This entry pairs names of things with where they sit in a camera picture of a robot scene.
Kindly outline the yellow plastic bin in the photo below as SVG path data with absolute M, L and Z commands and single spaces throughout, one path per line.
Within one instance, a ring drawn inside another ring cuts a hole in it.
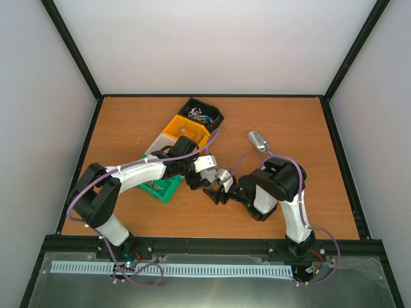
M 181 136 L 188 137 L 195 141 L 199 148 L 205 146 L 210 137 L 210 133 L 204 125 L 181 115 L 175 115 L 162 133 L 175 140 Z

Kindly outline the green plastic bin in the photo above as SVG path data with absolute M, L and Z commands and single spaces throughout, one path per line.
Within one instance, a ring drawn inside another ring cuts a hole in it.
M 168 203 L 179 185 L 183 181 L 183 177 L 176 175 L 165 180 L 152 180 L 136 186 L 137 189 L 146 191 L 155 199 Z

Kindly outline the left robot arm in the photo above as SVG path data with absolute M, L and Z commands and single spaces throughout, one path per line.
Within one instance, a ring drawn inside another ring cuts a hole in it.
M 134 250 L 131 233 L 114 214 L 119 196 L 138 185 L 174 176 L 184 177 L 194 190 L 210 185 L 213 181 L 206 174 L 215 171 L 217 163 L 206 153 L 209 145 L 200 148 L 182 136 L 174 145 L 127 164 L 89 165 L 67 197 L 66 217 L 93 229 L 119 258 L 129 257 Z

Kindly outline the white translucent plastic bin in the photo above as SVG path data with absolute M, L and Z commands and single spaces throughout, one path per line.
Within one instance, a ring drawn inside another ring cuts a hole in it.
M 164 133 L 160 133 L 158 137 L 152 142 L 152 144 L 145 151 L 145 155 L 150 155 L 154 151 L 159 151 L 165 146 L 173 146 L 176 143 L 176 139 L 170 137 Z

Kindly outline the white round lid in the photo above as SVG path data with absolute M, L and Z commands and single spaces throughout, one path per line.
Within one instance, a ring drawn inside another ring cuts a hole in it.
M 216 182 L 216 174 L 217 170 L 210 169 L 210 170 L 203 170 L 200 172 L 200 176 L 202 177 L 202 185 L 204 187 L 209 187 Z

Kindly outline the black plastic bin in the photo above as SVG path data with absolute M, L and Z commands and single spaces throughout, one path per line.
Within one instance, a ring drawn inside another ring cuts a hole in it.
M 189 98 L 177 114 L 201 124 L 209 133 L 218 129 L 224 120 L 223 114 L 217 107 L 196 98 Z

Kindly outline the silver metal scoop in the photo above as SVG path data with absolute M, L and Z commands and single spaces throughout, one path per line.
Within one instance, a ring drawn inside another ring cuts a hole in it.
M 272 154 L 270 151 L 270 145 L 267 140 L 258 132 L 250 131 L 247 133 L 247 137 L 251 143 L 262 153 Z

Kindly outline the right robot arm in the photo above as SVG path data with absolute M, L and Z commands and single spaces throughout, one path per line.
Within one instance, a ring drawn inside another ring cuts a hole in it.
M 242 204 L 256 221 L 265 221 L 279 205 L 286 223 L 286 245 L 296 260 L 305 257 L 315 242 L 309 229 L 303 197 L 306 172 L 291 161 L 270 157 L 261 166 L 239 179 L 226 169 L 218 169 L 208 157 L 189 164 L 186 182 L 192 190 L 202 189 L 215 204 L 234 200 Z

